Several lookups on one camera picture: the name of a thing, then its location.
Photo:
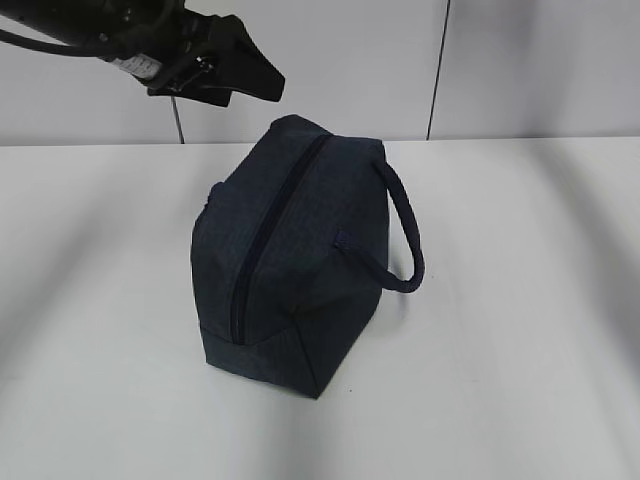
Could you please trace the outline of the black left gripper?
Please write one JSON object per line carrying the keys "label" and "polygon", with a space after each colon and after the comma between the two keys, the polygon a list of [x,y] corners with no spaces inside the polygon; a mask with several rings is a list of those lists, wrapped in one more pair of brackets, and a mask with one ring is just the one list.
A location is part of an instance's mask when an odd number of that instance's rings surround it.
{"label": "black left gripper", "polygon": [[150,96],[217,107],[228,107],[233,92],[279,102],[285,87],[285,77],[235,15],[185,10],[165,25],[145,52],[107,62],[132,75]]}

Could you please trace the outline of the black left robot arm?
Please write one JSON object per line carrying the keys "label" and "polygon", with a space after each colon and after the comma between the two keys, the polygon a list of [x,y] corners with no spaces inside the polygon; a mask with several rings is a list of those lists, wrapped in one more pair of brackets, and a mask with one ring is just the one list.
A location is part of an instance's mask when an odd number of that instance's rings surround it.
{"label": "black left robot arm", "polygon": [[182,1],[4,1],[1,15],[49,36],[2,31],[26,50],[98,58],[137,79],[150,96],[226,107],[233,93],[281,99],[284,76],[235,15],[206,16]]}

